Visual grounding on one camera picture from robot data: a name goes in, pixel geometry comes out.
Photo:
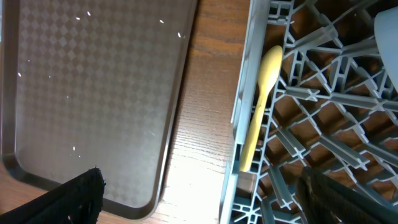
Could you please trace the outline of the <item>light blue plastic cup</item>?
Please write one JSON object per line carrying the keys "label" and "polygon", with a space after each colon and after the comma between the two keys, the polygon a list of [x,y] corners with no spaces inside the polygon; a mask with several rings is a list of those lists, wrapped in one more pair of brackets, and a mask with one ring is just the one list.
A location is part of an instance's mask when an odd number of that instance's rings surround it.
{"label": "light blue plastic cup", "polygon": [[386,72],[397,89],[397,7],[379,12],[374,18],[377,48]]}

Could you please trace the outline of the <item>yellow plastic spoon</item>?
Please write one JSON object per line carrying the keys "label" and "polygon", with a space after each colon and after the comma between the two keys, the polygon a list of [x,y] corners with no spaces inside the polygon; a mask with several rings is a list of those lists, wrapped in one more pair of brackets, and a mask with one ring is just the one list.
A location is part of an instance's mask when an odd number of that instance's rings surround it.
{"label": "yellow plastic spoon", "polygon": [[239,165],[239,170],[241,172],[247,172],[251,168],[267,99],[269,93],[278,80],[282,65],[282,58],[283,49],[281,46],[276,45],[269,49],[269,51],[261,60],[257,78],[257,84],[259,85],[259,96],[249,125],[248,133],[246,135],[246,142],[243,147],[241,162]]}

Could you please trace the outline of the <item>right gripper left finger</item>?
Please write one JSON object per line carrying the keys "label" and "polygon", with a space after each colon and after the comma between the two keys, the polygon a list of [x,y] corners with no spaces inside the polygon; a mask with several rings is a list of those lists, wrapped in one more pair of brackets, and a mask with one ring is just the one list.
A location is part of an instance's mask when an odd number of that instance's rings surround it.
{"label": "right gripper left finger", "polygon": [[1,224],[95,224],[102,211],[105,185],[100,169],[90,169],[2,214]]}

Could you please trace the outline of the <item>dark brown serving tray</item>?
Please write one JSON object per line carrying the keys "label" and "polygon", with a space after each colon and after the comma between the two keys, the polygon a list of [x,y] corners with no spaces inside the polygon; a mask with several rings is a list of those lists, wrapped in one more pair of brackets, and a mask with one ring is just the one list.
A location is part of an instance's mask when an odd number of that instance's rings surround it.
{"label": "dark brown serving tray", "polygon": [[103,208],[157,208],[197,2],[1,2],[1,157],[44,190],[101,170]]}

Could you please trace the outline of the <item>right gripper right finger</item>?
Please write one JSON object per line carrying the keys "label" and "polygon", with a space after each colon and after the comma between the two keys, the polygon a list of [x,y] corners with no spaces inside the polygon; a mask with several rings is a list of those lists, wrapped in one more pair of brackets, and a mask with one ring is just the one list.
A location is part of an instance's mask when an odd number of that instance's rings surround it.
{"label": "right gripper right finger", "polygon": [[302,169],[296,196],[309,224],[397,223],[397,212],[355,192],[310,167]]}

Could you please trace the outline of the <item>grey dishwasher rack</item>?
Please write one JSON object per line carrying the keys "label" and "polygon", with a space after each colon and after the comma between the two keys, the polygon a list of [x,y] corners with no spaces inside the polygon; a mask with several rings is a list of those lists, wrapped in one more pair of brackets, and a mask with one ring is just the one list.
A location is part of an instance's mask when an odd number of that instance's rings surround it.
{"label": "grey dishwasher rack", "polygon": [[[295,183],[313,167],[397,208],[397,89],[375,18],[396,1],[251,1],[231,122],[220,223],[303,223]],[[262,56],[283,48],[251,168],[239,171]]]}

